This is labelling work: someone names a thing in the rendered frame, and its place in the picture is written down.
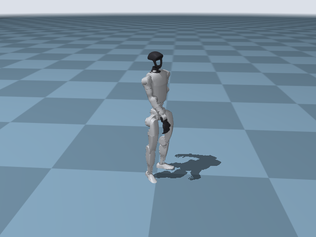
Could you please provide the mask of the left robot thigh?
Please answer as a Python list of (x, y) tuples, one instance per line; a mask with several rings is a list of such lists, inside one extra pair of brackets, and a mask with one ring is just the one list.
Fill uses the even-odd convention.
[(164, 134), (164, 136), (161, 136), (158, 140), (158, 142), (164, 146), (168, 143), (171, 135), (172, 135), (172, 131), (173, 131), (173, 116), (172, 116), (172, 112), (169, 110), (165, 110), (165, 115), (167, 116), (167, 121), (170, 123), (170, 130)]

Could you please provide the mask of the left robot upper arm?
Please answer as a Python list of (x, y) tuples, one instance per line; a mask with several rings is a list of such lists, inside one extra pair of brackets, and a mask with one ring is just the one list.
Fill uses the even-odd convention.
[[(169, 76), (170, 76), (170, 72), (169, 71), (167, 71), (167, 70), (165, 70), (165, 69), (163, 69), (164, 71), (166, 71), (166, 73), (167, 73), (167, 82), (168, 82), (168, 79), (169, 79)], [(169, 91), (169, 87), (167, 87), (167, 92)]]

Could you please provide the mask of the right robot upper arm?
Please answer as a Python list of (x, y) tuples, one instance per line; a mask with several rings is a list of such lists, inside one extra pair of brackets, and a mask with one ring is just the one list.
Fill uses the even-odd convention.
[(156, 96), (153, 96), (153, 89), (152, 89), (152, 85), (151, 85), (151, 83), (152, 83), (151, 76), (146, 76), (146, 77), (142, 78), (141, 82), (145, 88), (149, 102), (150, 102), (151, 98), (155, 98), (156, 101), (158, 101), (158, 98)]

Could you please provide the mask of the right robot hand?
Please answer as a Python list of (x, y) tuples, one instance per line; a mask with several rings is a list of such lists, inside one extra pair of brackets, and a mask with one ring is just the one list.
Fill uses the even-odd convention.
[(160, 120), (161, 120), (161, 122), (163, 122), (163, 125), (162, 125), (162, 127), (163, 127), (163, 133), (162, 134), (165, 134), (165, 133), (167, 133), (169, 130), (170, 130), (170, 123), (167, 121), (167, 119), (166, 120), (164, 120), (163, 121), (163, 118), (162, 117), (160, 117)]

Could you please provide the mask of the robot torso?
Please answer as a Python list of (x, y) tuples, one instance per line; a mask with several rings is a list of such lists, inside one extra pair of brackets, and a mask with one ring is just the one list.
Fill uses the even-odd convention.
[[(147, 73), (146, 76), (151, 76), (153, 96), (156, 96), (158, 98), (157, 103), (160, 104), (162, 110), (164, 110), (165, 113), (165, 108), (162, 107), (162, 102), (166, 100), (167, 96), (167, 73), (161, 68), (159, 70), (161, 71), (160, 73), (154, 73), (156, 71), (153, 70), (152, 72), (150, 71), (149, 73)], [(154, 108), (151, 109), (150, 113), (151, 115), (156, 115), (156, 119), (160, 120), (160, 117), (158, 116), (158, 113)]]

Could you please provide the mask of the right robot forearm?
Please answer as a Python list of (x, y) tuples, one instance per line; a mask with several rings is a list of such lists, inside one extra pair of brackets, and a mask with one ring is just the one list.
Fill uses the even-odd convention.
[(151, 103), (151, 106), (156, 110), (156, 112), (158, 113), (158, 116), (159, 117), (162, 117), (163, 118), (163, 121), (167, 119), (167, 116), (165, 115), (164, 113), (164, 110), (162, 110), (161, 106), (159, 103), (157, 103), (156, 99), (155, 98), (151, 98), (150, 99), (150, 103)]

